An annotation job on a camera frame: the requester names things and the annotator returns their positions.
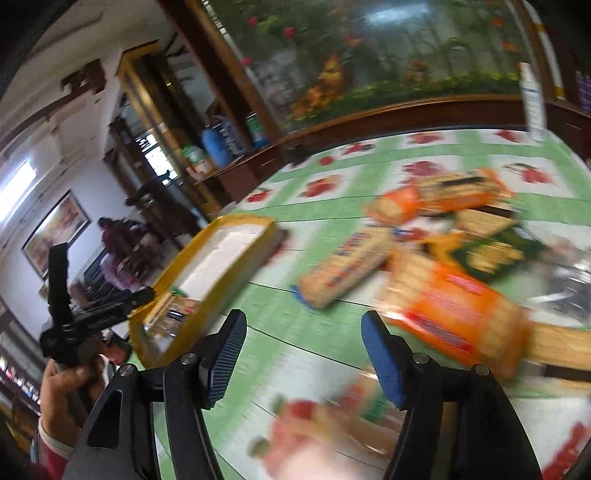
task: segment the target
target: window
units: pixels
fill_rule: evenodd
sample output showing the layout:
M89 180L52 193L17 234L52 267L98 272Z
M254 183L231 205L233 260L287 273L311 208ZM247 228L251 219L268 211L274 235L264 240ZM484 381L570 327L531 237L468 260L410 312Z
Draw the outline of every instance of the window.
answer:
M170 172L170 180L174 180L178 177L172 164L164 155L164 152L156 142L153 134L146 135L145 138L138 139L138 144L148 160L148 163L152 166L156 175L164 175L167 171ZM169 183L169 180L163 182L165 185Z
M26 162L2 188L0 192L0 222L12 211L36 176L31 164Z

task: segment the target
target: yellow tray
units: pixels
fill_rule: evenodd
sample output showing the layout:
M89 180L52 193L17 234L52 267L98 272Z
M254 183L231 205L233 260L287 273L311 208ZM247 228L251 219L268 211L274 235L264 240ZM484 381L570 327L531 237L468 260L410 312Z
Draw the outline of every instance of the yellow tray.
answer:
M252 245L218 278L206 297L201 300L197 311L184 321L180 333L173 339L169 347L164 352L160 352L154 341L144 331L144 319L160 297L168 292L168 289L182 275L191 260L218 230L249 224L261 225L265 228ZM129 317L129 338L144 367L154 368L168 365L179 355L189 351L207 333L223 308L262 265L280 241L281 232L275 224L275 219L248 214L219 217L199 232L154 284L154 300L136 309Z

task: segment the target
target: aquarium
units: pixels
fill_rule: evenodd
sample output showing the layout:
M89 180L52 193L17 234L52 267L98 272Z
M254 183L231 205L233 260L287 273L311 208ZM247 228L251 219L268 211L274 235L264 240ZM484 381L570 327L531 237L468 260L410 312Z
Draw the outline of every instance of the aquarium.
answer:
M519 93L502 0L205 0L285 133L408 100Z

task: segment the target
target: human hand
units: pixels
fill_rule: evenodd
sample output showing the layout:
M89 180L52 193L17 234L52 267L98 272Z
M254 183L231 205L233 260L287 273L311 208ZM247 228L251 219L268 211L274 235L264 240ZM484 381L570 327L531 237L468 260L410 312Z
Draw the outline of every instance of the human hand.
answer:
M105 367L99 356L95 360L95 367L98 373L102 373ZM68 410L67 395L84 387L92 377L93 371L88 365L58 372L53 360L47 362L41 382L41 425L48 435L59 442L70 446L76 444L80 428ZM101 376L86 386L93 403L98 400L104 387Z

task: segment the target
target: picture frame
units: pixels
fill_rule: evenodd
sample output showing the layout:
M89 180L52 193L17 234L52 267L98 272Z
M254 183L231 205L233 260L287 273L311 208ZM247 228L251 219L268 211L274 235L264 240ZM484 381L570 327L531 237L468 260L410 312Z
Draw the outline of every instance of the picture frame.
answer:
M62 243L71 244L89 225L88 215L68 190L35 227L21 249L35 272L45 279L49 249Z

